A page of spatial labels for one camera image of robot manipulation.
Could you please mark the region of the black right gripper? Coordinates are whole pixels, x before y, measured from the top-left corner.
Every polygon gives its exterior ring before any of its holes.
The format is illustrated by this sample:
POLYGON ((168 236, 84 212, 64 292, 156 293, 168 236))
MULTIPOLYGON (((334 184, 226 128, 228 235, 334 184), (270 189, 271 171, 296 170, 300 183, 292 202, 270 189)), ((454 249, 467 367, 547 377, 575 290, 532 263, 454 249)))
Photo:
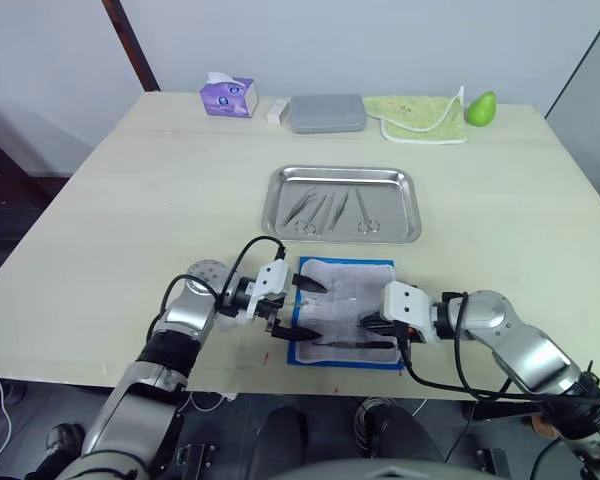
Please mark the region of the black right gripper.
POLYGON ((393 326, 386 325, 386 321, 379 314, 368 315, 360 320, 364 329, 377 335, 394 335, 399 344, 416 343, 425 344, 420 331, 408 323, 394 320, 393 326))

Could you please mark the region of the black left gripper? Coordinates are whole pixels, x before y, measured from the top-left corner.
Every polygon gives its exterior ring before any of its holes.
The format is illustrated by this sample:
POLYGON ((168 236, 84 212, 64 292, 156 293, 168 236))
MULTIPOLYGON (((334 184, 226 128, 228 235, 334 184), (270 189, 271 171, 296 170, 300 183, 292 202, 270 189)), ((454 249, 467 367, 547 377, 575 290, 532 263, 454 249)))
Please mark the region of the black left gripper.
POLYGON ((310 341, 322 337, 312 329, 291 327, 279 318, 284 301, 293 284, 299 291, 326 294, 328 289, 318 281, 292 273, 260 273, 255 280, 255 315, 266 321, 265 331, 286 341, 310 341))

